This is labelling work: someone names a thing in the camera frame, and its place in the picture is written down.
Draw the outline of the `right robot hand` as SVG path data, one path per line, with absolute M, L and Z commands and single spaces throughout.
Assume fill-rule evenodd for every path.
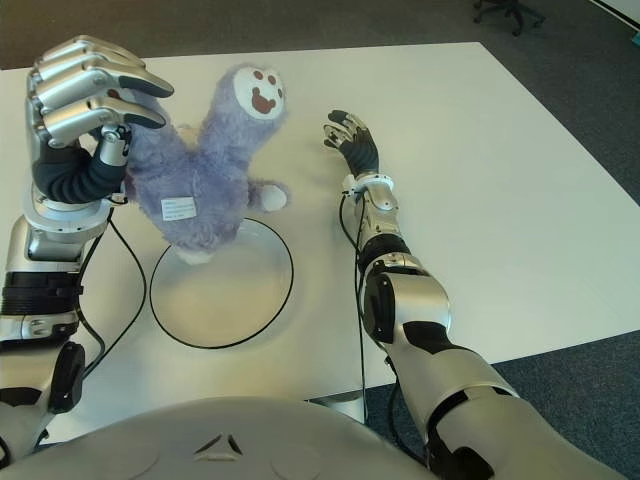
M 324 145 L 337 150 L 355 177 L 379 173 L 379 153 L 366 124 L 355 114 L 332 110 L 323 125 Z

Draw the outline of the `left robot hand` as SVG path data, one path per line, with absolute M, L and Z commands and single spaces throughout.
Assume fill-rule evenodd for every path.
M 132 127 L 163 127 L 146 101 L 174 92 L 134 53 L 89 35 L 45 51 L 26 85 L 33 196 L 57 210 L 121 193 Z

